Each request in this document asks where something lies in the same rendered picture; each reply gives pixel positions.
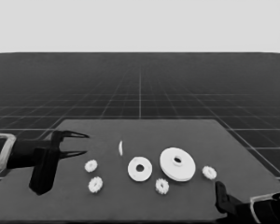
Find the small white toothed gear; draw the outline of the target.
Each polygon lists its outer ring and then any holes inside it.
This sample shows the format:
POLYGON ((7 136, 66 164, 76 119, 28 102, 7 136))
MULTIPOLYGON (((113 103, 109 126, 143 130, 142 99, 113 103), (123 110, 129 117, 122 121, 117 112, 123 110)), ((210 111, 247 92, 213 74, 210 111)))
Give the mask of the small white toothed gear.
POLYGON ((156 183, 155 183, 155 189, 161 195, 167 194, 168 191, 169 191, 168 181, 166 179, 163 179, 163 178, 157 179, 156 183))
POLYGON ((95 171, 97 167, 98 167, 98 163, 97 163, 96 160, 87 161, 87 162, 85 163, 85 166, 84 166, 85 170, 86 170, 88 173, 91 173, 91 172, 95 171))
POLYGON ((89 182, 88 189, 91 193, 97 193, 101 190, 103 184, 103 179, 100 176, 96 176, 89 182))
POLYGON ((207 179, 214 180, 217 178, 217 171, 211 166, 204 166, 202 172, 207 179))

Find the white round carrier with pins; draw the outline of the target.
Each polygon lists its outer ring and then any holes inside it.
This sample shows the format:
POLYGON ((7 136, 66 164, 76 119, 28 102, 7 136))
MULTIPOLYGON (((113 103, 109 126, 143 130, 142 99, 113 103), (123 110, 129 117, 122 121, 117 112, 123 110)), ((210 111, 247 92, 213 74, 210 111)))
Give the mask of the white round carrier with pins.
POLYGON ((134 157, 128 164, 128 174, 133 181, 147 181, 152 175, 152 164, 145 157, 134 157))

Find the large thick white disc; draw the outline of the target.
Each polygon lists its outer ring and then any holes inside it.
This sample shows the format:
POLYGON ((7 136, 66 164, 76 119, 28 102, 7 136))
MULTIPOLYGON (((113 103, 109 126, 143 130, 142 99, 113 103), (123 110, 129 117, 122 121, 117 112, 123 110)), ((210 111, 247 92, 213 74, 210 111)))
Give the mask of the large thick white disc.
POLYGON ((177 182, 190 181, 196 172, 194 159, 178 147, 168 147, 160 154, 160 167, 169 178, 177 182))

